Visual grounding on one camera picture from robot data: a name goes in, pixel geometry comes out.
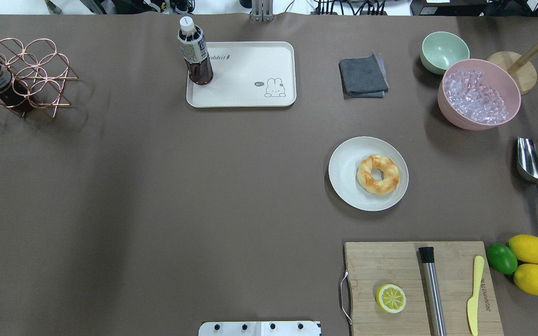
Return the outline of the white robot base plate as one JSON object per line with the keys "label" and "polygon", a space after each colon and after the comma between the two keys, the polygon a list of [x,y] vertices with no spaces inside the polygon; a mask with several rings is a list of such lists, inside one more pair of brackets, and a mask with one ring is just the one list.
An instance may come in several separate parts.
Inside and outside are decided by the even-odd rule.
{"label": "white robot base plate", "polygon": [[199,336],[320,336],[316,321],[205,322]]}

